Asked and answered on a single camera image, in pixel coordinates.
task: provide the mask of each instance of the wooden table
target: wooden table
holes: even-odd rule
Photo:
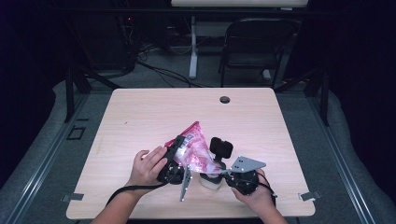
[[[222,96],[229,97],[230,103],[221,103]],[[224,160],[227,167],[240,155],[267,164],[264,171],[283,216],[315,213],[312,202],[299,199],[299,193],[309,190],[272,89],[118,89],[110,98],[75,190],[84,197],[70,202],[67,216],[96,217],[110,195],[128,180],[139,150],[163,146],[195,121],[200,122],[208,145],[215,136],[233,144],[233,155]],[[199,174],[192,176],[184,202],[179,201],[181,185],[169,184],[144,196],[131,217],[255,217],[224,180],[218,190],[212,190],[201,185]]]

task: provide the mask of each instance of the pink plastic bag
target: pink plastic bag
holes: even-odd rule
[[[190,165],[192,171],[213,174],[220,170],[219,165],[213,161],[209,153],[199,121],[195,121],[180,135],[186,137],[183,145],[177,150],[174,160],[186,167]],[[175,139],[165,143],[166,147],[172,146]]]

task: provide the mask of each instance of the wrist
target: wrist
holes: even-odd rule
[[[257,215],[263,223],[279,223],[278,221],[284,220],[279,211],[273,206],[264,206]]]

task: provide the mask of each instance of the black chair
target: black chair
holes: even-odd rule
[[[299,22],[283,19],[245,18],[233,22],[225,34],[219,73],[224,86],[226,67],[230,69],[275,70],[274,88],[286,45],[297,35]]]

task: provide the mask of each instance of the wire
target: wire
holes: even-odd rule
[[[204,84],[192,83],[186,77],[182,76],[181,74],[179,74],[177,72],[173,72],[173,71],[170,71],[170,70],[167,70],[167,69],[164,69],[164,68],[159,68],[159,67],[155,67],[155,66],[152,66],[152,65],[148,65],[146,63],[142,63],[142,62],[139,62],[139,61],[137,61],[136,63],[140,64],[140,65],[142,65],[144,67],[147,67],[150,70],[153,70],[156,74],[158,74],[163,79],[163,81],[166,84],[168,84],[172,88],[174,88],[174,86],[172,84],[170,84],[168,81],[166,81],[166,79],[163,76],[174,78],[176,80],[184,82],[184,83],[189,85],[189,88],[191,88],[191,87],[199,87],[199,88],[209,87],[210,88],[210,86],[207,86],[207,85],[204,85]]]

